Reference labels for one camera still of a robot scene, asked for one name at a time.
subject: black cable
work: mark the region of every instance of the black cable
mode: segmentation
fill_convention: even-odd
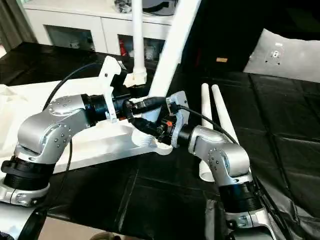
[[[238,144],[237,141],[230,136],[230,134],[224,130],[221,126],[219,126],[217,123],[215,123],[214,121],[212,121],[211,119],[209,119],[208,117],[200,114],[199,112],[196,112],[186,106],[182,106],[182,105],[177,105],[178,109],[183,109],[186,110],[198,117],[203,118],[204,120],[208,121],[209,123],[211,123],[213,125],[213,128],[216,129],[218,132],[223,133],[224,135],[226,135],[234,144]],[[274,202],[274,200],[272,199],[272,197],[270,196],[270,194],[267,192],[267,190],[265,189],[265,187],[262,185],[261,181],[253,175],[253,182],[256,185],[256,187],[258,188],[258,190],[262,189],[263,194],[266,196],[267,200],[270,202],[272,208],[274,209],[274,211],[271,209],[270,205],[266,202],[265,199],[263,199],[262,196],[260,196],[260,199],[262,200],[263,204],[265,205],[265,207],[267,208],[267,211],[272,215],[274,221],[277,223],[277,225],[279,226],[279,228],[282,229],[282,232],[285,233],[286,239],[290,239],[293,240],[292,234],[290,232],[289,226],[287,225],[285,219],[283,218],[283,216],[281,215],[281,212],[278,208],[278,206],[276,205],[276,203]]]
[[[237,141],[236,141],[226,130],[224,130],[222,127],[220,127],[218,124],[216,124],[214,121],[212,121],[212,120],[209,119],[208,117],[202,115],[201,113],[198,113],[198,112],[196,112],[196,111],[193,111],[192,109],[190,109],[190,108],[188,108],[188,107],[186,107],[186,106],[177,105],[177,107],[178,107],[179,109],[186,110],[186,111],[188,111],[188,112],[190,112],[190,113],[192,113],[192,114],[194,114],[194,115],[196,115],[196,116],[198,116],[198,117],[200,117],[200,118],[203,118],[204,120],[208,121],[209,123],[211,123],[211,124],[213,125],[213,128],[214,128],[215,130],[217,130],[218,132],[226,135],[226,136],[231,140],[231,142],[233,142],[234,144],[238,144]]]
[[[92,66],[96,66],[96,65],[101,65],[101,63],[98,63],[98,62],[92,62],[92,63],[89,63],[89,64],[86,64],[82,67],[79,67],[78,69],[74,70],[73,72],[71,72],[69,75],[67,75],[62,81],[60,81],[56,86],[55,88],[52,90],[52,92],[50,93],[48,99],[46,100],[45,104],[44,104],[44,107],[42,109],[45,110],[50,102],[52,101],[54,95],[57,93],[57,91],[61,88],[61,86],[63,84],[65,84],[73,75],[75,75],[76,73],[86,69],[86,68],[89,68],[89,67],[92,67]],[[61,181],[61,185],[60,185],[60,189],[57,193],[57,195],[55,196],[55,198],[51,201],[50,204],[47,205],[46,209],[49,210],[53,204],[58,200],[63,188],[64,188],[64,185],[65,185],[65,182],[68,178],[68,173],[69,173],[69,169],[70,169],[70,164],[71,164],[71,158],[72,158],[72,150],[73,150],[73,144],[72,144],[72,139],[70,139],[70,142],[69,142],[69,158],[68,158],[68,162],[66,164],[66,169],[65,169],[65,172],[64,172],[64,176],[62,178],[62,181]]]
[[[92,63],[89,63],[89,64],[84,65],[84,66],[82,66],[82,67],[79,67],[78,69],[76,69],[76,70],[74,70],[73,72],[71,72],[68,76],[66,76],[62,81],[60,81],[60,82],[57,84],[57,86],[55,86],[55,88],[54,88],[54,89],[52,90],[52,92],[50,93],[48,99],[46,100],[46,102],[45,102],[45,104],[44,104],[44,107],[43,107],[42,111],[45,110],[45,109],[49,106],[50,102],[52,101],[52,98],[53,98],[54,95],[57,93],[57,91],[59,90],[59,88],[61,88],[61,86],[62,86],[63,84],[65,84],[66,81],[68,81],[74,74],[82,71],[83,69],[86,69],[86,68],[88,68],[88,67],[95,66],[95,65],[100,65],[100,63],[98,63],[98,62],[92,62]]]

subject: white platform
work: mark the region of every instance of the white platform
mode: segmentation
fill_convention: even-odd
[[[132,20],[131,13],[115,10],[114,0],[31,0],[23,4],[24,9],[60,13],[80,14],[102,18]],[[144,14],[143,22],[171,25],[173,16],[151,16]]]
[[[47,97],[58,81],[7,87],[0,85],[0,164],[9,160],[17,144],[18,129],[29,116],[41,112]],[[101,87],[97,77],[71,79],[57,92],[55,98],[88,94],[99,95]],[[116,159],[157,152],[162,155],[172,151],[171,146],[154,143],[150,147],[138,147],[133,144],[131,134],[133,126],[128,121],[111,124],[99,122],[72,139],[73,152],[70,169],[82,168]],[[67,146],[57,162],[55,173],[63,172],[69,157]]]

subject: white pole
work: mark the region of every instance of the white pole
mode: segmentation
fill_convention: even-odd
[[[207,83],[201,85],[201,113],[212,120],[209,85]],[[202,119],[202,126],[213,129],[212,124],[204,119]],[[215,181],[208,164],[203,160],[199,163],[199,177],[206,182]]]
[[[178,2],[172,25],[166,37],[161,58],[152,81],[149,97],[167,96],[200,3],[201,0],[180,0]],[[160,108],[142,114],[142,118],[155,122],[158,119],[159,113]],[[152,138],[152,136],[137,129],[132,133],[133,142],[141,147],[149,146]]]
[[[239,143],[234,126],[232,125],[230,116],[228,114],[228,110],[226,108],[224,99],[221,95],[218,85],[212,85],[211,89],[221,127],[224,130],[226,130],[231,135],[231,137],[233,137],[234,140],[236,140],[237,143]]]
[[[147,71],[145,67],[142,9],[143,9],[142,0],[132,0],[133,52],[134,52],[133,80],[137,85],[145,84],[147,81]]]

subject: table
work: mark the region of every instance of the table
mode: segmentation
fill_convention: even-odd
[[[23,43],[0,59],[0,83],[57,81],[105,56]],[[156,64],[146,66],[152,76]],[[98,73],[98,68],[90,69],[75,78]],[[189,107],[201,111],[202,83],[219,85],[252,169],[295,239],[319,239],[320,84],[241,72],[185,74],[178,69],[169,94],[185,90]],[[191,116],[191,125],[200,123]],[[222,239],[226,228],[218,189],[200,180],[198,165],[199,159],[178,148],[168,156],[148,153],[75,169],[49,216],[143,239],[199,240],[205,239],[207,201],[214,200],[215,236]],[[62,177],[51,178],[49,199]]]

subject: cabinet door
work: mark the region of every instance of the cabinet door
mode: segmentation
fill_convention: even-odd
[[[57,41],[62,42],[61,39],[68,41],[70,35],[76,37],[83,32],[91,36],[91,44],[96,52],[108,53],[101,18],[98,16],[32,9],[26,9],[25,12],[40,44],[54,45]],[[61,30],[60,33],[53,37],[52,34],[59,32],[58,29]]]
[[[133,35],[133,22],[114,18],[102,18],[106,46],[110,54],[121,55],[119,37]],[[144,22],[143,37],[151,40],[166,40],[170,25]]]

